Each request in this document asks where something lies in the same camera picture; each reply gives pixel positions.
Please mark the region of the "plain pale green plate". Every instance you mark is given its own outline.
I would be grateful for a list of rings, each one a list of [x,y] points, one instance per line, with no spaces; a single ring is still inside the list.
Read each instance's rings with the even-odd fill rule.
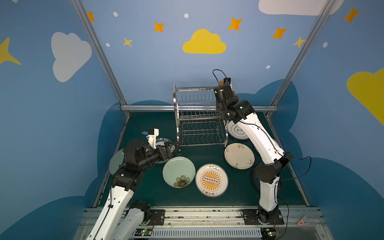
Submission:
[[[124,150],[121,149],[117,151],[111,158],[109,163],[109,172],[111,175],[114,175],[119,167],[122,165],[125,158]]]

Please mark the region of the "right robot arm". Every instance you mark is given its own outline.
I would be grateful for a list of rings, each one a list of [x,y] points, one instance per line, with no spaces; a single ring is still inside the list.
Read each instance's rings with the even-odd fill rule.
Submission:
[[[229,84],[214,88],[217,110],[226,121],[237,124],[248,136],[262,158],[254,168],[260,183],[260,200],[257,218],[262,225],[274,224],[280,219],[278,187],[282,169],[293,155],[273,141],[261,124],[258,115],[248,101],[240,101]]]

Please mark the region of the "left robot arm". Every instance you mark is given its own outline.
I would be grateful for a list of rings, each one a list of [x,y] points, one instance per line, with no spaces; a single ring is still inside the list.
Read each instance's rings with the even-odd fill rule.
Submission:
[[[173,158],[180,146],[179,142],[168,142],[153,148],[137,139],[126,145],[124,161],[113,175],[108,199],[88,240],[128,240],[139,225],[150,220],[150,204],[136,201],[120,222],[144,176],[144,169],[160,160]]]

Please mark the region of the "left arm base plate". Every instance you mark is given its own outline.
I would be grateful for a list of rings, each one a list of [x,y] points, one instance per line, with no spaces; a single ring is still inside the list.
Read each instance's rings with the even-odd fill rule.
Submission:
[[[145,211],[143,224],[148,226],[163,226],[165,221],[165,210],[154,209]]]

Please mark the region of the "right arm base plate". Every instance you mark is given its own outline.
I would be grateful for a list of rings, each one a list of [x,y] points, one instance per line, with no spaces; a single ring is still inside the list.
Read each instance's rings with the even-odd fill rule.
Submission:
[[[283,225],[285,223],[278,208],[270,212],[263,209],[242,209],[241,216],[245,225]]]

